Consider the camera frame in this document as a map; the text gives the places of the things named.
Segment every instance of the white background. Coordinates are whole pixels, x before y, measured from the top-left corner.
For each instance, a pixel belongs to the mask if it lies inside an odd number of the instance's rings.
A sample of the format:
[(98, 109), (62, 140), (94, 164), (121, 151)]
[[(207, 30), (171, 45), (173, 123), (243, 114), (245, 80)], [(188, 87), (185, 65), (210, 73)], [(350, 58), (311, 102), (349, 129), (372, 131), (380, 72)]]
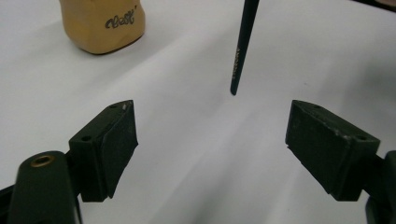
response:
[(0, 189), (107, 105), (134, 100), (139, 146), (115, 197), (84, 223), (365, 223), (287, 149), (293, 99), (396, 149), (396, 14), (345, 0), (261, 1), (236, 96), (244, 1), (142, 0), (145, 35), (105, 56), (77, 49), (54, 0), (0, 1)]

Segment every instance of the black pen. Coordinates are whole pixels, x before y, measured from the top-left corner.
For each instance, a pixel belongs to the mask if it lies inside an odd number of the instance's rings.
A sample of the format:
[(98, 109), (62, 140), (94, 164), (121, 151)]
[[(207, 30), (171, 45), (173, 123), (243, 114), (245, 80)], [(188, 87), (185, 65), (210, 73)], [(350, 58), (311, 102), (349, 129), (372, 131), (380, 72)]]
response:
[(238, 45), (236, 47), (235, 61), (233, 64), (233, 80), (231, 81), (231, 93), (236, 95), (245, 57), (248, 51), (248, 41), (256, 18), (257, 7), (260, 0), (245, 0), (244, 12), (242, 15), (241, 29), (239, 31)]

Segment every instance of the beige container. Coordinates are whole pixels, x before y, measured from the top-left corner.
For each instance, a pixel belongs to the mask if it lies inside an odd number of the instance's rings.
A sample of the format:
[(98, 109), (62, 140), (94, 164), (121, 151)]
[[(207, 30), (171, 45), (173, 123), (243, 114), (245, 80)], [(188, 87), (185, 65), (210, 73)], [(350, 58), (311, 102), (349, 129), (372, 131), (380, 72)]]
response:
[(145, 32), (140, 0), (60, 0), (64, 30), (81, 49), (104, 54), (134, 43)]

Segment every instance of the black clamp jaw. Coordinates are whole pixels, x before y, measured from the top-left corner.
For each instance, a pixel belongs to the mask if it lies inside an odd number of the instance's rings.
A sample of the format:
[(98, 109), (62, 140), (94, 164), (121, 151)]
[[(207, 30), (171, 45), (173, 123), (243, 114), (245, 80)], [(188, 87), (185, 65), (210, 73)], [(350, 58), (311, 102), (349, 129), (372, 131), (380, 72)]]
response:
[(21, 164), (15, 185), (0, 190), (0, 223), (82, 223), (79, 194), (83, 202), (112, 198), (137, 147), (133, 101), (108, 106), (69, 146)]
[(368, 224), (396, 223), (396, 151), (319, 105), (293, 101), (286, 144), (336, 201), (356, 202), (364, 189)]

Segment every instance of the pen tip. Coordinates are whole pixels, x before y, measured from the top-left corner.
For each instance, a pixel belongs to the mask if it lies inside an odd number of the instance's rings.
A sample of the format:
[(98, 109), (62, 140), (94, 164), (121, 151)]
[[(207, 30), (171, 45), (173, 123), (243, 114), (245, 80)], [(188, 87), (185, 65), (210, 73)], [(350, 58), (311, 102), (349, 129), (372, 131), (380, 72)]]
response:
[(236, 95), (236, 90), (230, 90), (232, 95)]

